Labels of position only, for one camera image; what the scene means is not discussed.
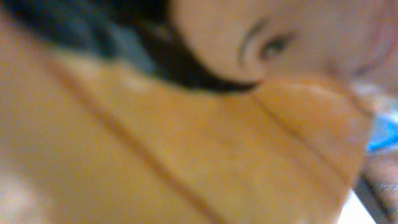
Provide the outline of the yellow chips bag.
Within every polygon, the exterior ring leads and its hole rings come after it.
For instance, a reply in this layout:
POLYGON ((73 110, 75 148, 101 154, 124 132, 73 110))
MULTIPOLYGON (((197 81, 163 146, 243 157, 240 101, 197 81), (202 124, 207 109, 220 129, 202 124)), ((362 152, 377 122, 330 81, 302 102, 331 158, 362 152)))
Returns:
POLYGON ((2 223, 397 222, 397 2, 2 1, 2 223))

